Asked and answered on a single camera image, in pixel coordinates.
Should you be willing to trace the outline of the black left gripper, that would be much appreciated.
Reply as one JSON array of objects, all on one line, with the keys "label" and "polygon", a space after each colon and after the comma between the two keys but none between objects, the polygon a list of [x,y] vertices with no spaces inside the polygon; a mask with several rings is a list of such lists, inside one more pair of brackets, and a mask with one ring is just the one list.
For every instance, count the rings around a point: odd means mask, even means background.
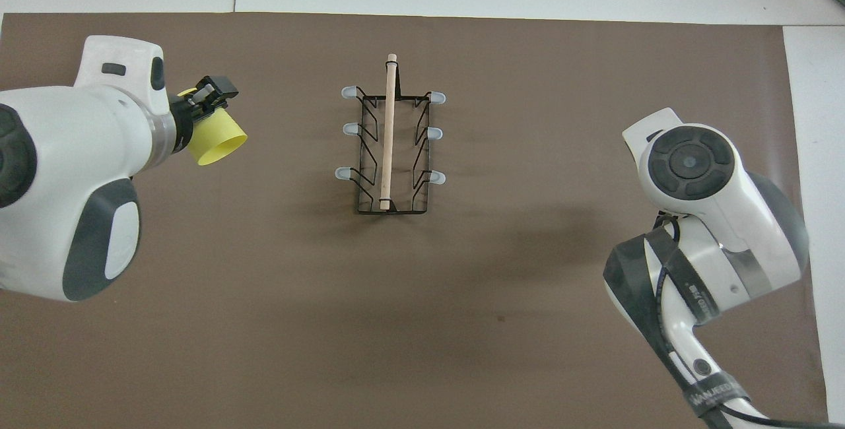
[{"label": "black left gripper", "polygon": [[196,107],[202,111],[198,114],[213,114],[217,108],[226,107],[227,100],[235,98],[238,93],[226,75],[205,75],[196,85],[193,101],[186,96],[169,96],[169,108],[176,126],[172,152],[184,150],[192,140]]}]

